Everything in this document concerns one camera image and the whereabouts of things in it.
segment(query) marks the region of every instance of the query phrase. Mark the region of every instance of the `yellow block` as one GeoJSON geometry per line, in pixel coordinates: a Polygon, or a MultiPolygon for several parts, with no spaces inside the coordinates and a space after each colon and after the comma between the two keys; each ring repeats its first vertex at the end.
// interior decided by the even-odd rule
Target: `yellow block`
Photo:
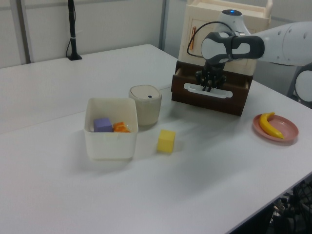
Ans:
{"type": "Polygon", "coordinates": [[[169,130],[160,130],[160,134],[158,137],[158,145],[157,150],[163,151],[167,153],[172,153],[174,149],[176,133],[169,130]]]}

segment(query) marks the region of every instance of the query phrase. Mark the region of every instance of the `banana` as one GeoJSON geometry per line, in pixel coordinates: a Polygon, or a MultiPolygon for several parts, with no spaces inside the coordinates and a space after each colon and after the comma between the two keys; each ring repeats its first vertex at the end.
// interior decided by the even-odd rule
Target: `banana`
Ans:
{"type": "Polygon", "coordinates": [[[274,128],[272,125],[270,125],[270,123],[268,122],[268,119],[274,114],[275,114],[274,112],[262,114],[260,116],[259,125],[262,128],[262,130],[266,132],[268,135],[284,139],[283,134],[279,130],[274,128]]]}

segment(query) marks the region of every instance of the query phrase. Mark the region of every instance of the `beige container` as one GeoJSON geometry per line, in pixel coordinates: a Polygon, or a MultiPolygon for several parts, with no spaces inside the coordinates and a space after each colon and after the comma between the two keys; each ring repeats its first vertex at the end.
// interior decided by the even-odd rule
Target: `beige container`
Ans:
{"type": "Polygon", "coordinates": [[[131,159],[135,152],[137,132],[137,111],[133,99],[89,99],[84,134],[91,159],[131,159]],[[104,117],[109,118],[112,124],[125,122],[130,133],[95,133],[93,120],[104,117]]]}
{"type": "MultiPolygon", "coordinates": [[[[221,0],[189,0],[186,5],[184,26],[182,32],[179,61],[203,66],[205,59],[193,57],[187,54],[187,46],[192,37],[192,29],[198,29],[205,23],[216,21],[223,10],[233,9],[240,11],[244,16],[244,22],[248,31],[253,34],[269,27],[271,21],[272,0],[268,0],[266,7],[257,7],[246,4],[221,1],[221,0]]],[[[201,44],[205,37],[213,31],[216,24],[203,27],[195,35],[191,54],[201,56],[201,44]]],[[[224,70],[252,76],[254,74],[256,60],[242,59],[228,62],[224,70]]]]}
{"type": "Polygon", "coordinates": [[[139,126],[154,124],[158,121],[161,93],[151,85],[134,86],[129,97],[136,102],[137,122],[139,126]]]}

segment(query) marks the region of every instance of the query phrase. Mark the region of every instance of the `purple cube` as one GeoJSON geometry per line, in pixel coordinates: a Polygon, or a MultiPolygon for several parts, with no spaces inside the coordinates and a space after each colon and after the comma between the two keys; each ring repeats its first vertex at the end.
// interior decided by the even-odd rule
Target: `purple cube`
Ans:
{"type": "Polygon", "coordinates": [[[93,120],[95,133],[112,133],[113,126],[108,118],[98,118],[93,120]]]}

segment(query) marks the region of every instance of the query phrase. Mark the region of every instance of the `black stand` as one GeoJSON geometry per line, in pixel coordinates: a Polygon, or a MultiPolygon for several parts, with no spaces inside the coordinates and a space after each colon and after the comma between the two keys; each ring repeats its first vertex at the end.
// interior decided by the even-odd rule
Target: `black stand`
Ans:
{"type": "Polygon", "coordinates": [[[68,56],[70,61],[80,60],[82,57],[77,54],[76,47],[76,32],[75,32],[75,11],[74,11],[74,0],[68,0],[68,13],[69,13],[69,27],[70,27],[70,37],[72,45],[72,54],[68,56]]]}

